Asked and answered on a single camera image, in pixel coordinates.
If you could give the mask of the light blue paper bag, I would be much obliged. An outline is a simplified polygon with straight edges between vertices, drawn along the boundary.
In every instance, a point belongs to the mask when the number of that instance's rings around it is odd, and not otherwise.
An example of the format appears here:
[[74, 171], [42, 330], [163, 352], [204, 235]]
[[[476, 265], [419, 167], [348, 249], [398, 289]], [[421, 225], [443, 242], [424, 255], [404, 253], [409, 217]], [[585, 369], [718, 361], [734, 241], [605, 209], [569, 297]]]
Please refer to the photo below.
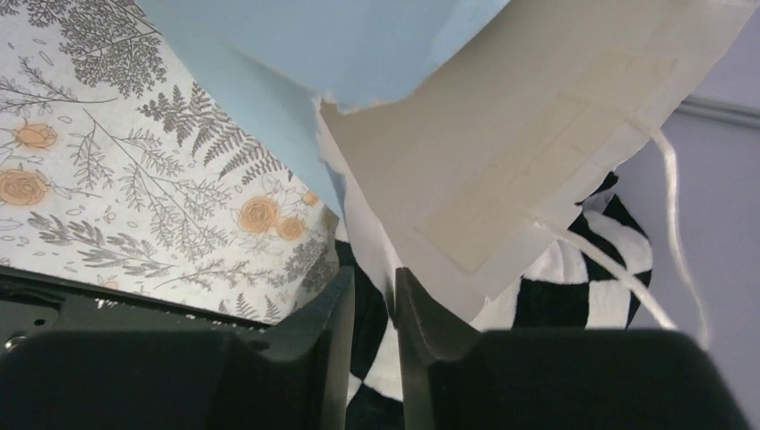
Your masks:
[[755, 1], [143, 1], [193, 77], [343, 221], [387, 297], [406, 267], [464, 320], [654, 142]]

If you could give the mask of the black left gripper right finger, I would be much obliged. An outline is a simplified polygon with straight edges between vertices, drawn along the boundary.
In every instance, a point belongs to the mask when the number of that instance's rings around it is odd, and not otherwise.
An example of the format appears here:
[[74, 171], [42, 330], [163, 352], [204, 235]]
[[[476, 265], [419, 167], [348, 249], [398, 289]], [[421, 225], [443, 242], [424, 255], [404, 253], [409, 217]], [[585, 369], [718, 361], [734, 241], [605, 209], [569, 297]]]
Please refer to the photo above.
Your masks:
[[446, 366], [470, 350], [479, 332], [438, 303], [409, 268], [395, 271], [395, 319], [408, 429], [455, 429], [456, 389]]

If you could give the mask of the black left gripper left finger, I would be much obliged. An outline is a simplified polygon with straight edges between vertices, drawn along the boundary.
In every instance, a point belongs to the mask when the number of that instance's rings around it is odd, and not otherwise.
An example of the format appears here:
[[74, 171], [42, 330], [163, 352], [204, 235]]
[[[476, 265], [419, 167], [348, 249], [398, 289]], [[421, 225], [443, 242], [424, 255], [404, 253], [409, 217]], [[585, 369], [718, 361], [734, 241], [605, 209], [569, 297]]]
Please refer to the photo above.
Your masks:
[[345, 426], [355, 276], [342, 268], [311, 301], [247, 343], [256, 360], [254, 429]]

